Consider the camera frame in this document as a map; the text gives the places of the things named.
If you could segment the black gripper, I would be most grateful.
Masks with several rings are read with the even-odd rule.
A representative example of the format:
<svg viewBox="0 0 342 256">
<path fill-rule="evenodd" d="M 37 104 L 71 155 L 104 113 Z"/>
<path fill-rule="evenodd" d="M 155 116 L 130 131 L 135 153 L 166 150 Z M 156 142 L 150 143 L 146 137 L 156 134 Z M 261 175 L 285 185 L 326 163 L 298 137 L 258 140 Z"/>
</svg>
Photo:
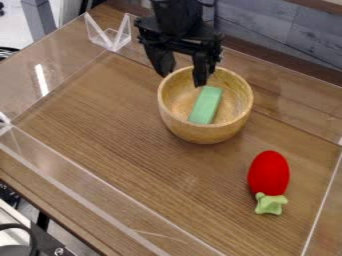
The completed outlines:
<svg viewBox="0 0 342 256">
<path fill-rule="evenodd" d="M 194 62 L 194 84 L 207 83 L 220 61 L 223 36 L 203 20 L 200 0 L 150 0 L 154 14 L 135 19 L 139 43 L 156 73 L 166 77 L 175 68 L 174 53 L 190 55 Z"/>
</svg>

